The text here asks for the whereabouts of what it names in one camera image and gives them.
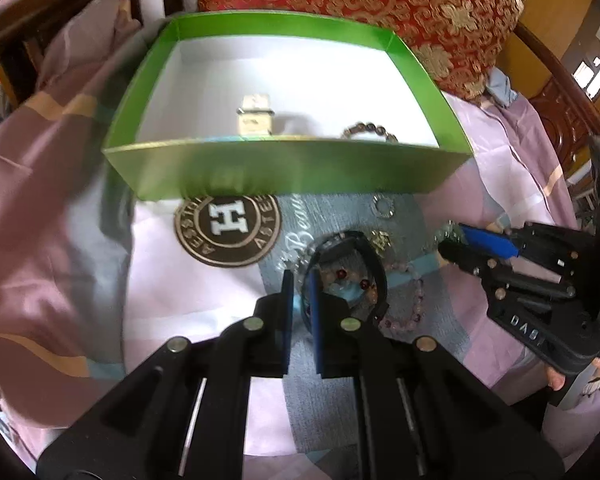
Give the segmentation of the right hand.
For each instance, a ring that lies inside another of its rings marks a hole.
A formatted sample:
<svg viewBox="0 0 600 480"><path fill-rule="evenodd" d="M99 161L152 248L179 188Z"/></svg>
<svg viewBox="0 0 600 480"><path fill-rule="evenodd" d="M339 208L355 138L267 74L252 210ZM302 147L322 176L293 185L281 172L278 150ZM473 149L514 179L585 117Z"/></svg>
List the right hand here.
<svg viewBox="0 0 600 480"><path fill-rule="evenodd" d="M600 388L600 358L595 358L582 372L575 375L565 375L556 368L545 365L544 373L547 385L560 394L572 389L580 394L589 393Z"/></svg>

